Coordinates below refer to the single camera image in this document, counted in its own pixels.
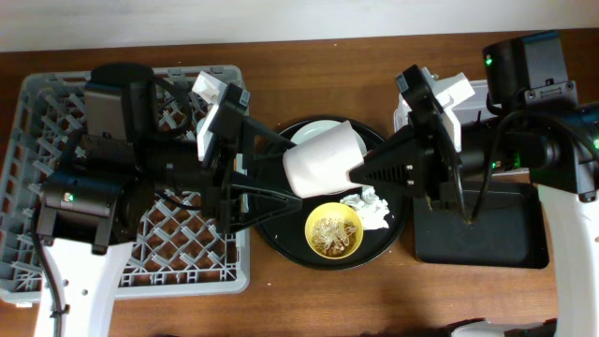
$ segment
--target wooden table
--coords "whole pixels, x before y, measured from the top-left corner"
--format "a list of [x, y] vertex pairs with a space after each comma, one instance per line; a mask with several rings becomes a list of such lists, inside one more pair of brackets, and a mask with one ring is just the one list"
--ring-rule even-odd
[[[149, 66], [238, 66], [258, 121], [281, 129], [330, 114], [389, 136], [394, 77], [414, 63], [441, 78], [485, 78], [483, 47], [517, 33], [381, 37], [310, 42], [173, 46], [0, 54], [0, 154], [4, 157], [22, 79], [89, 70], [107, 62]], [[581, 102], [599, 97], [599, 30], [566, 31], [562, 45]], [[312, 271], [278, 255], [253, 231], [251, 283], [239, 295], [119, 300], [114, 336], [158, 333], [358, 335], [440, 327], [467, 318], [526, 323], [557, 316], [553, 265], [541, 271], [425, 264], [415, 260], [411, 224], [382, 256], [351, 271]], [[32, 335], [33, 309], [0, 304], [3, 335]]]

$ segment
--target white mug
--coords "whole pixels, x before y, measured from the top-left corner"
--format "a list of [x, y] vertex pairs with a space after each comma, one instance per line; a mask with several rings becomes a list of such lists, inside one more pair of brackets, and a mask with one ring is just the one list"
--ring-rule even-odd
[[349, 180], [349, 171], [364, 164], [349, 121], [289, 149], [283, 155], [285, 174], [300, 198], [335, 193], [361, 184]]

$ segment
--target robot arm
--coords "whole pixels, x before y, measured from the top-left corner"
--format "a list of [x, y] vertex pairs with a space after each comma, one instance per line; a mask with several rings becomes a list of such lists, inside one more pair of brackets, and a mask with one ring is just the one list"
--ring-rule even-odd
[[[444, 109], [425, 74], [412, 66], [397, 78], [412, 110], [410, 124], [371, 151], [350, 178], [410, 197], [426, 196], [432, 209], [458, 210], [465, 223], [477, 226], [491, 173], [528, 168], [531, 181], [539, 184], [551, 230], [560, 302], [557, 335], [597, 336], [599, 105], [577, 107], [576, 84], [568, 80], [555, 32], [489, 46], [483, 60], [488, 109], [497, 117], [464, 125], [461, 148], [452, 146]], [[491, 105], [500, 103], [501, 109]], [[460, 180], [479, 174], [484, 175], [483, 189], [469, 212]], [[453, 336], [528, 336], [529, 328], [499, 329], [483, 322], [460, 327]], [[543, 336], [555, 331], [538, 330], [550, 333]]]
[[[301, 208], [295, 195], [234, 169], [236, 160], [244, 169], [269, 160], [255, 154], [256, 136], [285, 148], [295, 144], [245, 114], [249, 93], [242, 88], [205, 73], [198, 82], [213, 84], [199, 91], [212, 109], [197, 141], [189, 141], [178, 138], [191, 126], [187, 93], [146, 66], [114, 64], [92, 72], [85, 87], [86, 130], [69, 141], [44, 183], [35, 217], [44, 270], [36, 336], [108, 335], [114, 295], [154, 193], [198, 191], [202, 215], [214, 218], [221, 233]], [[156, 85], [185, 111], [182, 126], [158, 131]], [[74, 155], [78, 146], [83, 158]], [[246, 198], [268, 198], [279, 207], [245, 212]]]

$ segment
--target white wall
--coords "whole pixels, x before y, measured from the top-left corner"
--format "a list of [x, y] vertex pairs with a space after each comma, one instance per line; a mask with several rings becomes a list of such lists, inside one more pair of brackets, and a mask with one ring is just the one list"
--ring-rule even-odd
[[0, 0], [0, 51], [599, 26], [599, 0]]

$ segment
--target black plate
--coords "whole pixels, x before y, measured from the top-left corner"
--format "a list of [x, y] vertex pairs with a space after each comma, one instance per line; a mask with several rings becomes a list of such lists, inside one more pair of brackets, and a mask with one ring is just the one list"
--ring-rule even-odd
[[[281, 132], [281, 135], [291, 139], [302, 126], [318, 120], [344, 122], [347, 119], [326, 117], [302, 121], [288, 127]], [[364, 143], [368, 150], [372, 150], [384, 141], [381, 135], [370, 129], [368, 126], [352, 120], [349, 121], [354, 130], [356, 130], [362, 139], [364, 139]], [[263, 154], [268, 154], [275, 150], [277, 150], [275, 145], [268, 144], [264, 149]], [[264, 166], [256, 171], [250, 172], [250, 174], [261, 182], [270, 183], [289, 191], [291, 190], [281, 161]], [[256, 230], [270, 247], [302, 266], [319, 270], [354, 268], [380, 256], [400, 236], [405, 227], [405, 223], [407, 222], [409, 212], [411, 211], [412, 202], [410, 198], [402, 197], [399, 194], [376, 191], [377, 195], [384, 198], [389, 204], [388, 207], [390, 213], [385, 218], [389, 224], [389, 228], [364, 231], [364, 238], [362, 239], [360, 247], [354, 254], [343, 259], [331, 260], [323, 258], [315, 253], [306, 241], [304, 227], [308, 215], [316, 207], [327, 202], [339, 202], [344, 196], [360, 193], [360, 191], [360, 188], [355, 188], [337, 195], [307, 198], [303, 200], [302, 209], [299, 212], [258, 225], [256, 226]], [[250, 205], [250, 209], [259, 210], [266, 207], [268, 207], [268, 205], [256, 201]]]
[[[464, 182], [468, 212], [481, 182]], [[491, 182], [478, 220], [464, 225], [456, 212], [432, 212], [414, 200], [416, 255], [424, 262], [543, 269], [549, 263], [543, 211], [536, 188]]]

